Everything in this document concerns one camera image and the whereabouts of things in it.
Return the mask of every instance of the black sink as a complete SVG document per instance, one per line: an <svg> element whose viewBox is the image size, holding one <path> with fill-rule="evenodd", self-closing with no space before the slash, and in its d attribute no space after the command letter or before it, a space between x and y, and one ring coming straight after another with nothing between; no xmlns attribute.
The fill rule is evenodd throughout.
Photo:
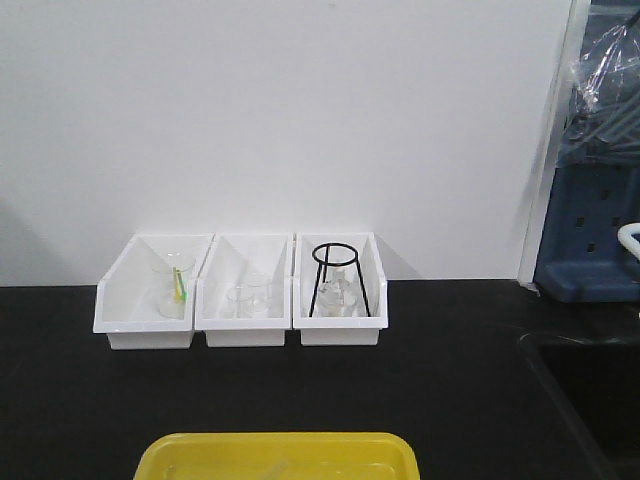
<svg viewBox="0 0 640 480"><path fill-rule="evenodd" d="M640 479L640 344L542 343L537 350L566 397L559 401L571 404L565 413L575 409L621 480Z"/></svg>

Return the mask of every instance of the white pipe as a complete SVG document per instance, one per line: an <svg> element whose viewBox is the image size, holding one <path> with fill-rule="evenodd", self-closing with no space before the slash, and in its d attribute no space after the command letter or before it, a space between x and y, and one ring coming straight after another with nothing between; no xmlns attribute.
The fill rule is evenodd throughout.
<svg viewBox="0 0 640 480"><path fill-rule="evenodd" d="M640 235L640 223L630 223L621 227L618 230L618 241L640 260L640 242L634 238L634 235Z"/></svg>

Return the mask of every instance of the black countertop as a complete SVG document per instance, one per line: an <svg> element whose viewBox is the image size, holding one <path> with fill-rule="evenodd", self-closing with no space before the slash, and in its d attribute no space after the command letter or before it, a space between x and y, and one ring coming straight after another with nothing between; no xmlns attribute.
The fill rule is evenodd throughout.
<svg viewBox="0 0 640 480"><path fill-rule="evenodd" d="M0 478L131 479L173 432L386 431L424 479L598 479L521 339L638 330L508 281L390 282L377 347L111 351L95 287L0 289Z"/></svg>

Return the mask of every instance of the black metal ring stand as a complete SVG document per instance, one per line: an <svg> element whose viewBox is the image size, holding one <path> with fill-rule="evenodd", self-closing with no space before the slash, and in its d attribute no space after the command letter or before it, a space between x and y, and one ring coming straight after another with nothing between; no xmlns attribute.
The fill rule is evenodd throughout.
<svg viewBox="0 0 640 480"><path fill-rule="evenodd" d="M353 258L345 261L345 262L330 262L329 261L329 249L331 247L340 247L346 248L353 253ZM321 249L324 250L324 259L320 259L317 256L317 253ZM318 287L320 286L320 276L322 275L322 281L327 281L327 268L328 267L346 267L347 265L351 265L353 263L356 264L356 268L358 269L358 278L360 279L360 288L362 289L362 298L364 299L364 306L367 309L367 317L371 316L371 312L369 311L369 300L367 300L367 292L364 288L364 279L362 278L362 268L360 267L360 259L358 258L358 251L353 248L351 245L347 245L346 243L323 243L322 245L318 245L313 249L311 253L313 259L318 262L318 271L316 272L316 284L313 287L313 298L311 299L311 308L309 309L309 317L313 317L313 310L316 306L316 297L318 296Z"/></svg>

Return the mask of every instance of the storage bin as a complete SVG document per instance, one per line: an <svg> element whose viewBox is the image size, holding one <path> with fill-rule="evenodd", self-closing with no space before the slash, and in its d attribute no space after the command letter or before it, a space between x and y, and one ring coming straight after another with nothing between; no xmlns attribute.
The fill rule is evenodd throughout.
<svg viewBox="0 0 640 480"><path fill-rule="evenodd" d="M134 235L98 283L93 331L106 333L114 350L189 348L196 279L212 239L211 234ZM168 312L176 318L167 316L163 303L171 300L174 286L167 259L184 270L186 298Z"/></svg>
<svg viewBox="0 0 640 480"><path fill-rule="evenodd" d="M195 328L205 332L207 345L284 345L291 329L292 262L291 233L217 235L196 295ZM252 284L252 278L258 281ZM232 301L235 289L249 294L240 291L245 298Z"/></svg>
<svg viewBox="0 0 640 480"><path fill-rule="evenodd" d="M411 447L389 433L183 433L142 456L134 480L420 480Z"/></svg>
<svg viewBox="0 0 640 480"><path fill-rule="evenodd" d="M352 316L322 316L317 298L313 316L309 316L318 275L318 262L312 254L316 247L326 243L347 244L357 251L371 316L366 313L355 263L343 267L342 272L357 298ZM346 248L332 247L330 255L332 263L347 262L353 258L352 252ZM328 268L328 281L335 272L335 268ZM387 328L388 324L387 280L373 233L303 233L296 236L293 328L300 330L303 345L376 345L380 330Z"/></svg>
<svg viewBox="0 0 640 480"><path fill-rule="evenodd" d="M563 302L640 299L640 264L618 242L618 229L640 221L640 168L558 168L534 282Z"/></svg>

